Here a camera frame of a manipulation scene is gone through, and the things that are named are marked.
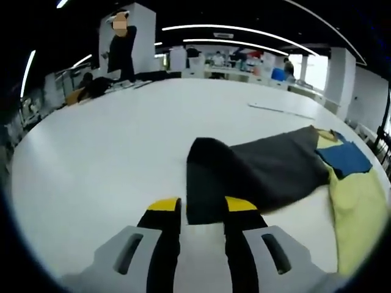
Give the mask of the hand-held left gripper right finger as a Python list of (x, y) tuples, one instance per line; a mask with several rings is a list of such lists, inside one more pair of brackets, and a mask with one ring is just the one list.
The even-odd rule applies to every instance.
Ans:
[(226, 197), (225, 253), (234, 292), (329, 292), (329, 275), (309, 250), (278, 226), (268, 226), (252, 203)]

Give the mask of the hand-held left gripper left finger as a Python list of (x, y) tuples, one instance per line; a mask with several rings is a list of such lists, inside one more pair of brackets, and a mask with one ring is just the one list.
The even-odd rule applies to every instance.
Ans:
[(180, 254), (181, 199), (152, 203), (94, 253), (79, 274), (61, 278), (67, 292), (173, 292)]

